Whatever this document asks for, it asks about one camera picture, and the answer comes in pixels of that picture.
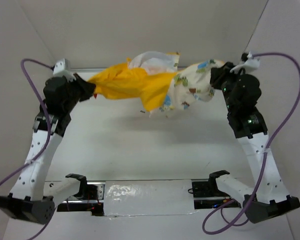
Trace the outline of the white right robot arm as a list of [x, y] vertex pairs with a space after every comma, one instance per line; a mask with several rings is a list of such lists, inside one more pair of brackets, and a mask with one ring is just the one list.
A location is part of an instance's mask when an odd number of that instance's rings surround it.
[[209, 175], [210, 194], [225, 193], [235, 199], [253, 224], [299, 208], [299, 199], [290, 195], [279, 174], [266, 122], [256, 107], [262, 94], [259, 80], [230, 62], [210, 72], [210, 85], [223, 94], [228, 123], [245, 153], [255, 184], [248, 187], [221, 170]]

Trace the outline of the yellow and white kids jacket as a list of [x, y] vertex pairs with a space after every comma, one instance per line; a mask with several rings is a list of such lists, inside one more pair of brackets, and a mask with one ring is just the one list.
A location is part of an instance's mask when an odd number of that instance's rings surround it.
[[[149, 65], [178, 66], [177, 52], [147, 51], [125, 62], [130, 67]], [[92, 76], [88, 82], [96, 85], [94, 95], [109, 100], [139, 98], [143, 108], [151, 115], [170, 111], [183, 111], [195, 102], [209, 102], [215, 95], [210, 85], [211, 69], [225, 63], [208, 59], [192, 64], [184, 70], [149, 75], [142, 70], [122, 72], [104, 71]]]

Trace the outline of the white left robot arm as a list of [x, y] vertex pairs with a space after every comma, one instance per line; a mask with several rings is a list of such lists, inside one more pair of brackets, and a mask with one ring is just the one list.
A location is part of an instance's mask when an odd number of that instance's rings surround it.
[[54, 76], [45, 82], [44, 101], [35, 118], [32, 143], [25, 160], [25, 168], [8, 195], [0, 196], [0, 210], [13, 219], [47, 224], [55, 208], [69, 197], [87, 197], [87, 178], [70, 173], [52, 187], [45, 181], [52, 159], [71, 121], [70, 113], [78, 102], [89, 100], [95, 84], [74, 74], [70, 81], [65, 76]]

